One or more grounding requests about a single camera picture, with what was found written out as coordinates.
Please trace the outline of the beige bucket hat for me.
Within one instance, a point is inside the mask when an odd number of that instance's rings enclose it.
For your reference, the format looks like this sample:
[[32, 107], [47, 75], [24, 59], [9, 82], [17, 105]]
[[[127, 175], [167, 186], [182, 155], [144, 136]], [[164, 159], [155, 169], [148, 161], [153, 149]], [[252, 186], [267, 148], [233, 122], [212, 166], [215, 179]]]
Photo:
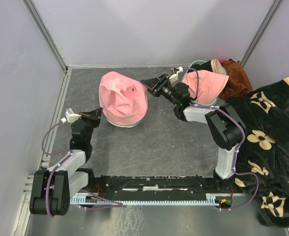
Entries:
[[115, 123], [115, 122], [113, 122], [113, 121], [111, 121], [111, 120], [109, 120], [109, 119], [107, 119], [107, 118], [106, 118], [106, 120], [107, 120], [110, 124], [112, 124], [112, 125], [114, 125], [114, 126], [116, 126], [116, 127], [121, 127], [121, 128], [132, 128], [132, 127], [137, 126], [137, 125], [142, 121], [142, 120], [139, 120], [138, 122], [136, 122], [136, 123], [134, 123], [134, 124], [129, 124], [129, 125], [124, 124], [124, 125], [122, 125], [122, 124], [117, 124], [117, 123]]

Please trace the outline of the pink bucket hat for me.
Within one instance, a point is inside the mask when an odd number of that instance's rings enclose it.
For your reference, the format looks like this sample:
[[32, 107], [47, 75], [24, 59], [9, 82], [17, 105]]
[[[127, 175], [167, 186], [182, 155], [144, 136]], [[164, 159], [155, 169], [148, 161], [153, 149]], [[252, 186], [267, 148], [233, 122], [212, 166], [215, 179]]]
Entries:
[[193, 103], [208, 106], [215, 104], [228, 80], [228, 75], [199, 70], [187, 73], [182, 82], [189, 86], [188, 91]]
[[139, 81], [111, 71], [99, 84], [99, 103], [105, 118], [117, 124], [133, 124], [146, 115], [147, 88]]

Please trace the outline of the blue bucket hat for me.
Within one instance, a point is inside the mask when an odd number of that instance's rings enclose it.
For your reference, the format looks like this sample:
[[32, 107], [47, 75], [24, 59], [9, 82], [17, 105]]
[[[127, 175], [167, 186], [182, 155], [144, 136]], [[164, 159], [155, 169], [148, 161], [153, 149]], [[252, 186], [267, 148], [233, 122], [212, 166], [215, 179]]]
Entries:
[[141, 120], [139, 120], [139, 121], [137, 121], [136, 123], [133, 123], [133, 124], [129, 124], [129, 125], [125, 125], [125, 127], [127, 127], [127, 128], [132, 128], [132, 127], [135, 127], [135, 126], [137, 126], [140, 122], [142, 121], [142, 119]]

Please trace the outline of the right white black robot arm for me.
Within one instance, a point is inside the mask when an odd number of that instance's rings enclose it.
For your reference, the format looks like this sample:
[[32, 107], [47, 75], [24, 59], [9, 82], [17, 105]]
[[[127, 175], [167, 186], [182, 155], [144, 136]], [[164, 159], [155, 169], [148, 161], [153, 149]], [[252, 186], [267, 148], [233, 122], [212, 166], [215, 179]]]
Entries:
[[142, 85], [154, 97], [163, 96], [175, 105], [175, 116], [186, 122], [200, 122], [208, 125], [212, 138], [218, 146], [218, 161], [213, 179], [213, 188], [225, 192], [231, 186], [230, 177], [236, 174], [238, 151], [246, 138], [246, 126], [231, 104], [222, 106], [201, 106], [193, 104], [189, 86], [178, 82], [171, 85], [166, 73], [153, 78], [141, 80]]

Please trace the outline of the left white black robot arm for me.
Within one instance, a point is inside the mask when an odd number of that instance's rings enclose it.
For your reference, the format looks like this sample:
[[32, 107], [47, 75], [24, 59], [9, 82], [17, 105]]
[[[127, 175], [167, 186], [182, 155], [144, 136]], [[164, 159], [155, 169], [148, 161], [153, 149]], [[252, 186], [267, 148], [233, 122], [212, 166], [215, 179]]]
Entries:
[[65, 117], [50, 128], [53, 130], [69, 123], [72, 137], [69, 148], [64, 150], [65, 156], [58, 163], [35, 172], [29, 203], [31, 214], [49, 217], [65, 215], [76, 193], [81, 189], [90, 192], [95, 188], [92, 169], [85, 169], [83, 165], [91, 157], [91, 138], [100, 124], [102, 112], [103, 109], [98, 108], [76, 114], [68, 108]]

